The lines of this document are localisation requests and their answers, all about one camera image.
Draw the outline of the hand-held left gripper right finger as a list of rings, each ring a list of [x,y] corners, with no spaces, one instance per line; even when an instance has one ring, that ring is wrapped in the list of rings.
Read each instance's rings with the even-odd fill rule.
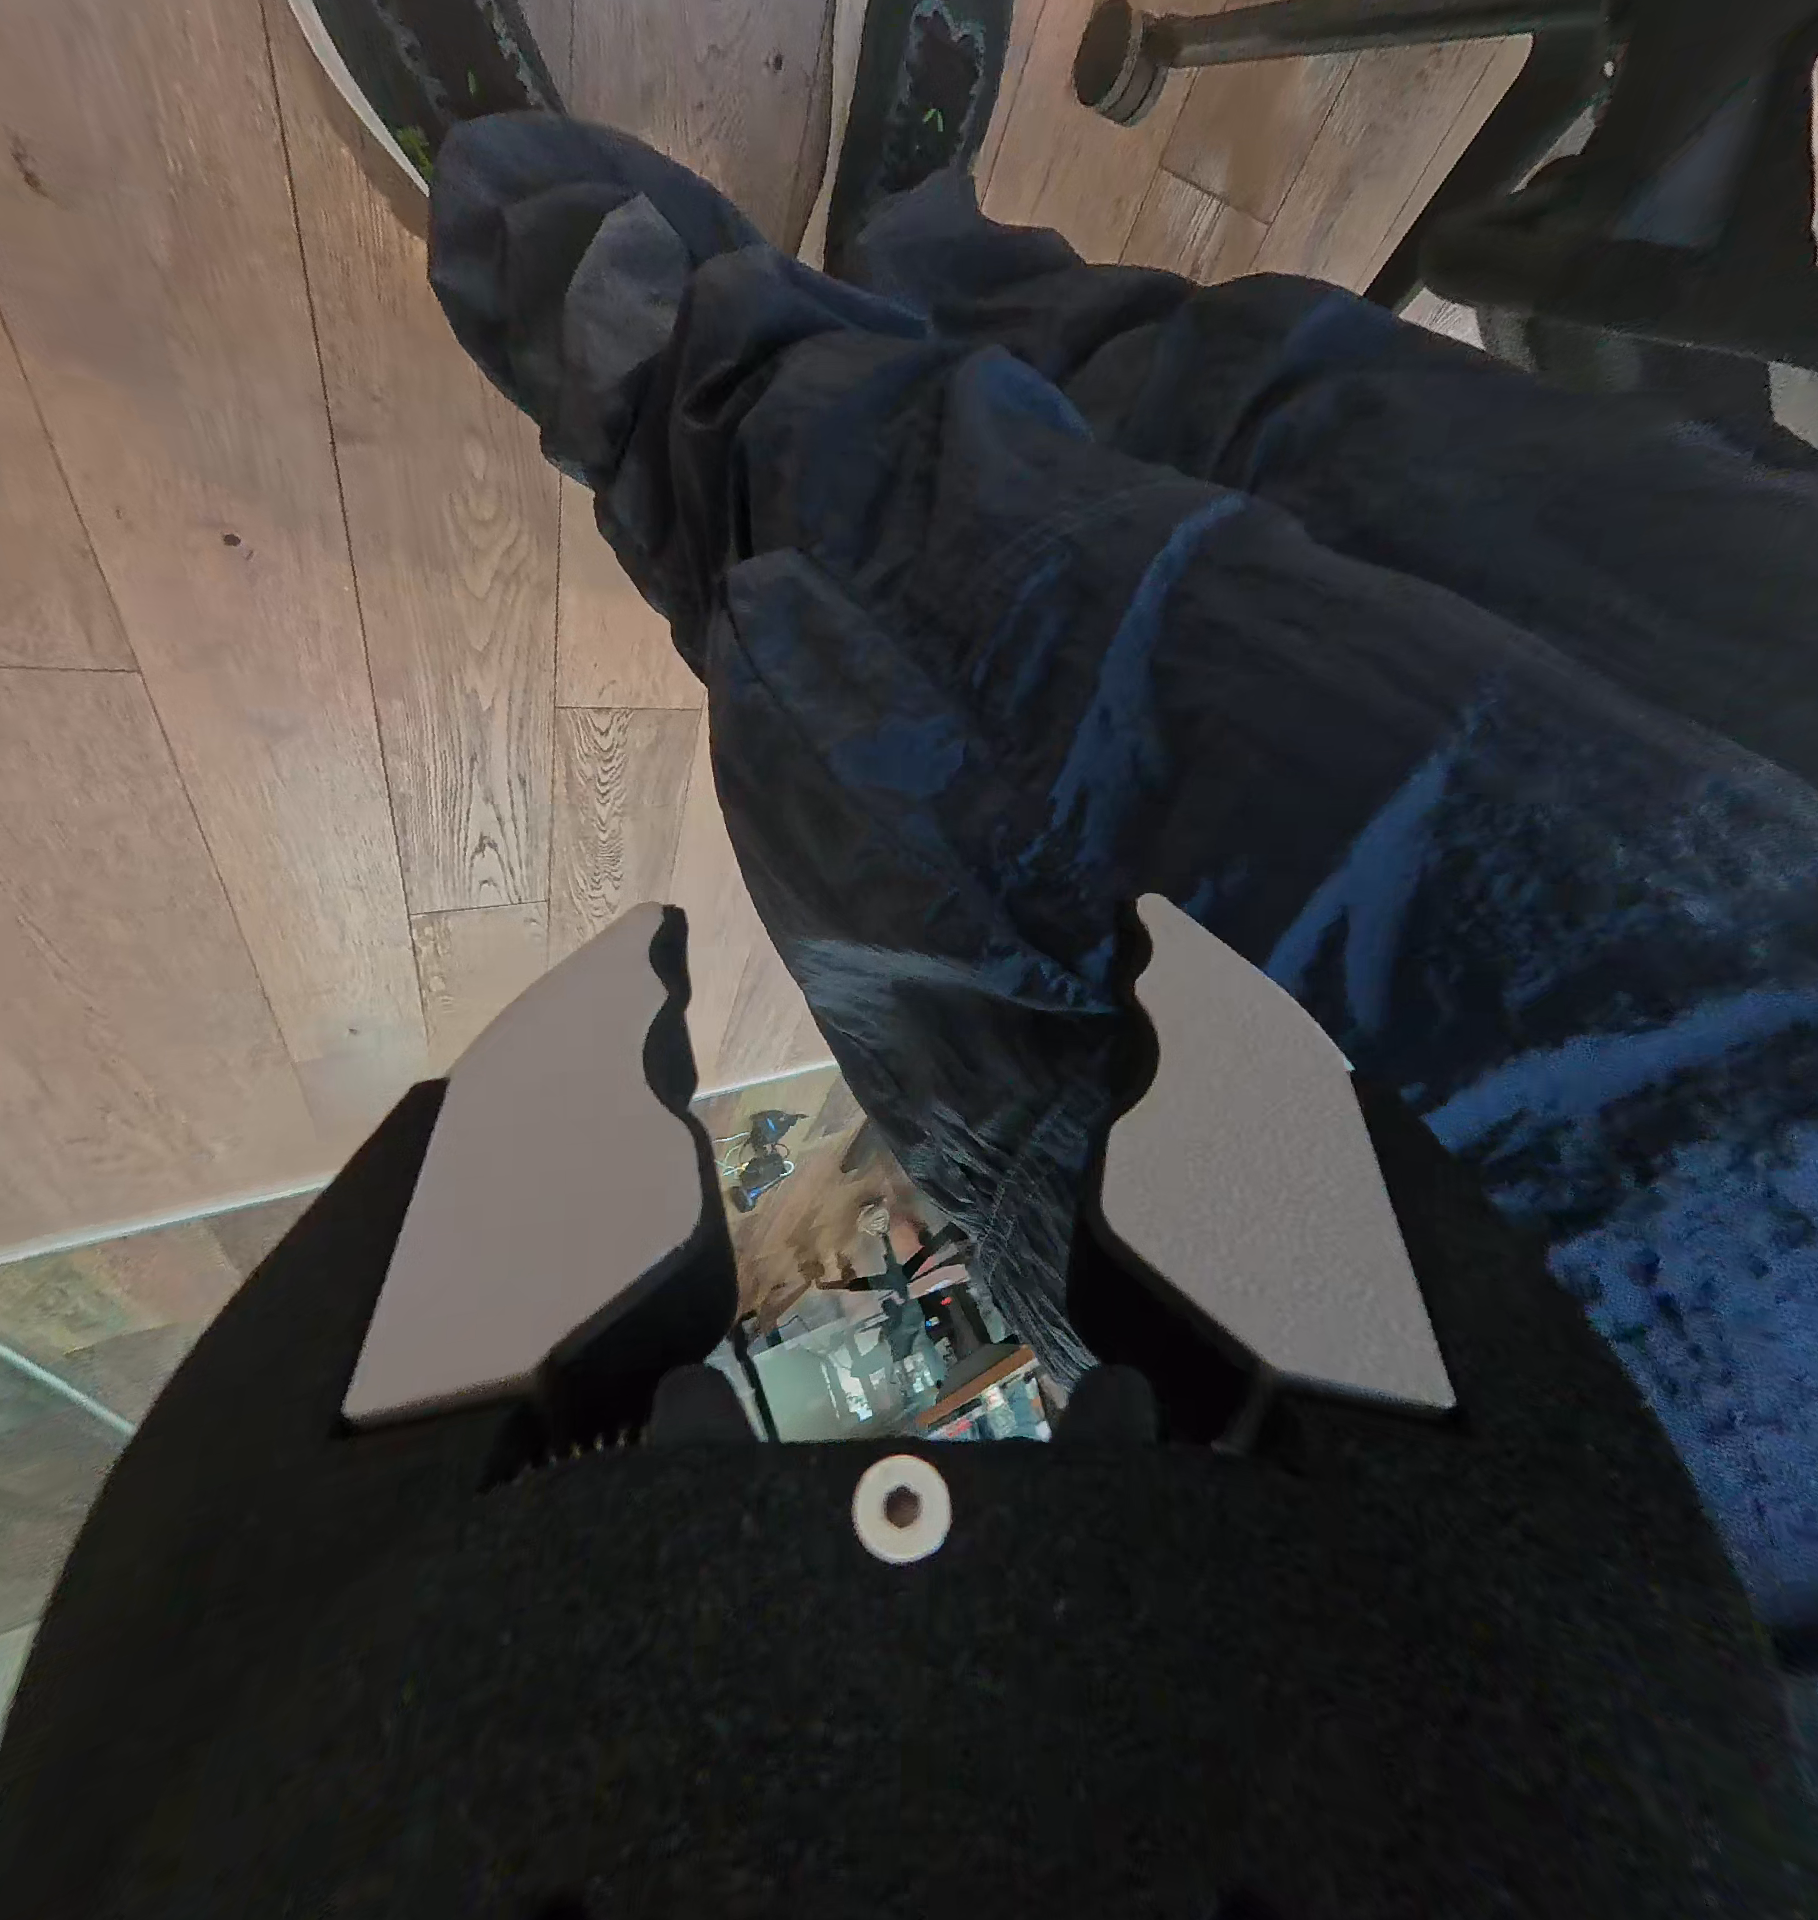
[[[1353,1067],[1181,906],[1124,909],[1109,1115],[1066,1311],[1148,1381],[1164,1436],[1259,1448],[1282,1404],[1456,1413]]]

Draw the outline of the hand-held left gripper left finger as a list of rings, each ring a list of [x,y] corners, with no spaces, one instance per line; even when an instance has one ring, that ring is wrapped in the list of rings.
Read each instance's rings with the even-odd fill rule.
[[[686,915],[645,902],[454,1060],[349,1425],[519,1402],[543,1427],[643,1427],[718,1346],[734,1269],[686,1001]]]

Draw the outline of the glass balustrade panel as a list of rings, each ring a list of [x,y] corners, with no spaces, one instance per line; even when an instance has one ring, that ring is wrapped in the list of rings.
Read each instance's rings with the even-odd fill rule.
[[[710,1434],[729,1249],[643,1257],[526,1374],[383,1415],[349,1392],[434,1251],[507,1323],[531,1260],[488,1172],[534,1148],[405,1091],[246,1269],[111,1287],[173,1338],[117,1409],[0,1727],[0,1915],[845,1914],[881,1885],[859,1785],[902,1787],[953,1567],[893,1591],[851,1502],[887,1438]]]

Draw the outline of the person's dark blue trousers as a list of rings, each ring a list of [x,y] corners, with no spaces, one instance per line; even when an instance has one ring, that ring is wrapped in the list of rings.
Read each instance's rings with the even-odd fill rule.
[[[807,268],[620,131],[456,127],[430,274],[703,684],[755,912],[1073,1383],[1157,893],[1592,1312],[1818,1667],[1818,453],[937,173]]]

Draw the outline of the black office chair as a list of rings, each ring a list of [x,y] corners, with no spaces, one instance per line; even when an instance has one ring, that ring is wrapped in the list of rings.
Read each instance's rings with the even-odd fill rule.
[[[1520,74],[1368,298],[1818,376],[1818,2],[1107,2],[1073,84],[1128,127],[1175,71],[1486,37]]]

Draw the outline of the person's dark shoe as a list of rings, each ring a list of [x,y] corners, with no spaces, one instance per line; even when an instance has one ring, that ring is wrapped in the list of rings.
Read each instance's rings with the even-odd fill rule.
[[[829,152],[802,245],[816,268],[838,274],[889,197],[973,167],[1013,20],[1012,2],[835,7]]]
[[[517,2],[289,2],[286,12],[345,139],[363,145],[373,184],[415,230],[453,127],[566,111]]]

